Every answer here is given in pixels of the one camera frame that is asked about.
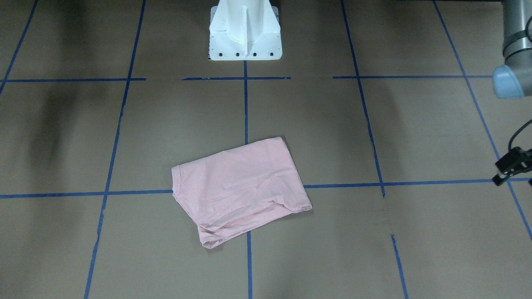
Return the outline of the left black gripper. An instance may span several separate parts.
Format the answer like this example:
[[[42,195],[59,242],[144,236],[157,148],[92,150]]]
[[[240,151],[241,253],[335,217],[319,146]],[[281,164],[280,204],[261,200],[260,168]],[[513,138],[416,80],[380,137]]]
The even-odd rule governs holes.
[[[524,150],[520,147],[514,147],[495,162],[495,166],[498,172],[492,181],[496,186],[500,186],[511,176],[532,170],[532,149]]]

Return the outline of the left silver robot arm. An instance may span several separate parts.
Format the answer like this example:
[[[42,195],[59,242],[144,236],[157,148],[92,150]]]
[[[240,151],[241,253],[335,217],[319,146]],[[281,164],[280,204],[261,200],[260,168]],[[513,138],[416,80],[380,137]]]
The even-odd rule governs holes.
[[[502,0],[504,63],[493,71],[493,89],[502,100],[531,96],[532,92],[532,42],[530,0]],[[492,181],[503,185],[509,178],[531,171],[531,150],[513,146],[513,140],[531,125],[527,121],[510,138],[507,153],[495,163],[498,170]]]

